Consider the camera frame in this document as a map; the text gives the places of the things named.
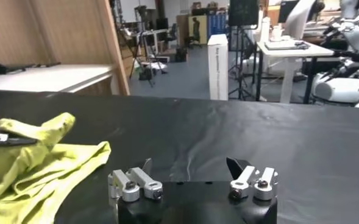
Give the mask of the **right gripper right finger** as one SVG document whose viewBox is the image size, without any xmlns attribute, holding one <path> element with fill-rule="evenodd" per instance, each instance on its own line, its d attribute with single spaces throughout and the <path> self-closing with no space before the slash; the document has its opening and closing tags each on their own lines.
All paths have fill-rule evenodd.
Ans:
<svg viewBox="0 0 359 224">
<path fill-rule="evenodd" d="M 257 200 L 271 201 L 277 197 L 279 174 L 272 167 L 260 172 L 248 161 L 227 157 L 226 164 L 233 180 L 230 182 L 229 198 L 242 200 L 250 194 Z"/>
</svg>

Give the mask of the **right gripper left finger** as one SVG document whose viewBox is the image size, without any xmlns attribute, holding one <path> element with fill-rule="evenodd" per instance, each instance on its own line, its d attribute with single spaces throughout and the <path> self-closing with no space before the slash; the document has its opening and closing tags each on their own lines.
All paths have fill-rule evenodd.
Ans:
<svg viewBox="0 0 359 224">
<path fill-rule="evenodd" d="M 127 203 L 141 197 L 159 201 L 163 197 L 163 184 L 154 180 L 150 174 L 152 159 L 148 158 L 141 167 L 131 167 L 126 172 L 121 169 L 108 174 L 108 196 L 110 199 L 122 199 Z"/>
</svg>

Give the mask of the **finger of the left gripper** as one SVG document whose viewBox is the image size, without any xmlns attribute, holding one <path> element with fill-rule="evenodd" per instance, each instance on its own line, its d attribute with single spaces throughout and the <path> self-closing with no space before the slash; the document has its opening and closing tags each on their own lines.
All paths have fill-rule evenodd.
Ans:
<svg viewBox="0 0 359 224">
<path fill-rule="evenodd" d="M 11 133 L 0 133 L 0 147 L 32 145 L 37 142 L 38 140 L 34 138 L 18 136 Z"/>
</svg>

